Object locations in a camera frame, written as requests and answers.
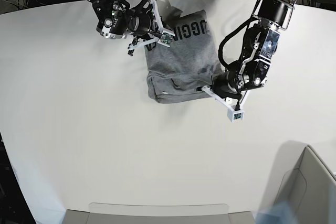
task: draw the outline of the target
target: black cable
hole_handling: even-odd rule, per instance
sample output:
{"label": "black cable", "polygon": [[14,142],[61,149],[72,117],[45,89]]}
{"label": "black cable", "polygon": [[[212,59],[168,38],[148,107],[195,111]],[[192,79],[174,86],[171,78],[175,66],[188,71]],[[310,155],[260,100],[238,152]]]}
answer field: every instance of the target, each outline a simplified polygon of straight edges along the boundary
{"label": "black cable", "polygon": [[161,38],[161,37],[162,37],[162,34],[157,33],[157,32],[155,32],[155,31],[132,31],[132,32],[135,33],[135,34],[138,34],[138,33],[152,34],[152,35],[154,35],[154,36],[157,37],[157,38]]}
{"label": "black cable", "polygon": [[17,6],[17,5],[15,5],[15,4],[13,4],[11,1],[9,1],[9,0],[5,0],[7,3],[9,3],[9,4],[11,4],[11,5],[14,5],[16,8],[18,8],[19,9],[19,7]]}
{"label": "black cable", "polygon": [[315,7],[315,6],[316,6],[316,3],[315,3],[315,1],[314,1],[314,0],[310,0],[310,4],[311,4],[311,6],[313,6],[313,7]]}
{"label": "black cable", "polygon": [[[255,6],[256,6],[255,8],[258,8],[260,2],[261,2],[261,0],[257,0],[256,5],[255,5]],[[251,18],[250,18],[250,23],[252,23],[252,22],[255,21],[255,20],[256,20],[256,19],[255,19],[253,16],[251,16]],[[244,37],[243,37],[243,38],[245,38],[245,35],[246,35],[246,33],[247,33],[248,28],[249,28],[249,25],[246,26],[246,30],[245,30],[245,33],[244,33]],[[242,45],[242,52],[240,53],[239,60],[242,60],[242,59],[243,59],[243,56],[244,56],[243,54],[244,54],[244,43],[243,43],[243,45]]]}
{"label": "black cable", "polygon": [[140,3],[134,8],[135,12],[134,15],[135,16],[139,16],[143,6],[148,2],[148,0],[141,0]]}
{"label": "black cable", "polygon": [[220,61],[220,63],[229,71],[232,71],[233,69],[230,67],[230,65],[228,63],[225,62],[224,58],[223,58],[223,49],[225,44],[232,39],[234,36],[236,36],[241,30],[244,29],[244,27],[248,27],[248,25],[255,21],[256,18],[251,17],[248,20],[246,20],[244,23],[242,23],[236,30],[234,30],[232,33],[230,33],[228,36],[226,36],[223,41],[221,42],[221,44],[219,45],[219,49],[218,49],[218,59]]}
{"label": "black cable", "polygon": [[119,0],[119,2],[125,6],[126,10],[128,10],[129,8],[131,8],[130,3],[128,3],[126,0]]}
{"label": "black cable", "polygon": [[240,110],[240,101],[237,101],[236,107],[235,107],[235,111]]}
{"label": "black cable", "polygon": [[153,5],[150,4],[148,5],[147,8],[144,8],[142,12],[148,14],[148,12],[151,12],[152,10],[153,10]]}

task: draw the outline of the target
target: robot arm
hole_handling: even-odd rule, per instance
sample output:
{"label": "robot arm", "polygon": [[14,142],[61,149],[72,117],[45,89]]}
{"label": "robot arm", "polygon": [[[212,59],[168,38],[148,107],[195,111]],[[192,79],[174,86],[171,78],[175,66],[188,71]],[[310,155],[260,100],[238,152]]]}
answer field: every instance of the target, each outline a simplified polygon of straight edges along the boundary
{"label": "robot arm", "polygon": [[175,34],[163,27],[156,0],[142,0],[134,7],[126,0],[88,0],[98,17],[96,30],[108,39],[134,37],[128,54],[134,49],[153,42],[170,47]]}
{"label": "robot arm", "polygon": [[[125,0],[88,1],[92,3],[98,17],[97,31],[102,36],[109,39],[125,38],[128,35],[134,37],[128,47],[131,56],[136,47],[153,42],[169,47],[175,36],[172,31],[163,28],[156,0],[142,0],[132,9]],[[212,86],[199,89],[227,107],[232,122],[243,119],[243,105],[250,90],[266,84],[280,32],[288,28],[296,1],[257,0],[251,17],[222,41],[218,57],[226,71],[213,78]],[[227,64],[223,58],[223,48],[245,27],[239,59]],[[235,106],[231,106],[233,99],[237,100]]]}
{"label": "robot arm", "polygon": [[[228,108],[228,117],[232,122],[243,119],[243,104],[249,91],[265,86],[280,32],[288,28],[296,1],[257,0],[250,19],[222,41],[218,57],[226,71],[214,77],[212,86],[203,87],[202,90]],[[240,57],[227,64],[223,58],[223,48],[245,27]],[[235,106],[230,105],[232,99],[237,100]]]}

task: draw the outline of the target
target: gray sweatshirt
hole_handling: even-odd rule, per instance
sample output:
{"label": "gray sweatshirt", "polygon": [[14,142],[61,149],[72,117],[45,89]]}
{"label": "gray sweatshirt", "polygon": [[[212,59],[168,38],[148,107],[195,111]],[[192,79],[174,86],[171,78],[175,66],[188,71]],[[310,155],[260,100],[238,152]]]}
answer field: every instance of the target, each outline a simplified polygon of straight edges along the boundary
{"label": "gray sweatshirt", "polygon": [[167,21],[176,36],[171,47],[145,47],[148,95],[158,103],[177,103],[209,97],[197,88],[212,84],[221,73],[215,44],[204,10]]}

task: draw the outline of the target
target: white table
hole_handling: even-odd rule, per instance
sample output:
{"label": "white table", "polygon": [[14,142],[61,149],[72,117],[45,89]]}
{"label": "white table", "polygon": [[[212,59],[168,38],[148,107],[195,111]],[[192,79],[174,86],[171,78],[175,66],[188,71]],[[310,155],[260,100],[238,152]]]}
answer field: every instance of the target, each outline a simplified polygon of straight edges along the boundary
{"label": "white table", "polygon": [[[159,6],[164,17],[205,9],[218,46],[254,3]],[[41,223],[60,223],[66,209],[88,211],[91,202],[263,210],[304,147],[336,137],[334,12],[297,6],[266,87],[251,93],[244,121],[234,124],[213,99],[150,100],[144,49],[129,57],[132,38],[104,39],[96,24],[88,2],[0,16],[0,130]],[[230,41],[226,57],[237,59],[241,43],[242,35]]]}

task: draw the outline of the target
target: screw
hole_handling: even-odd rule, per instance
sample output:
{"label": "screw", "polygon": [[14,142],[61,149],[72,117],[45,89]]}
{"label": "screw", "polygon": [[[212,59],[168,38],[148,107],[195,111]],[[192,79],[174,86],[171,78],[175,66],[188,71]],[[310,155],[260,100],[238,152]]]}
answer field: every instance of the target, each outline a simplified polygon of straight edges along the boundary
{"label": "screw", "polygon": [[259,86],[260,83],[261,83],[261,79],[260,79],[259,77],[257,77],[257,78],[254,79],[254,81],[253,81],[253,84],[254,84],[255,86]]}
{"label": "screw", "polygon": [[113,21],[110,18],[105,19],[104,25],[106,27],[111,27],[113,25]]}

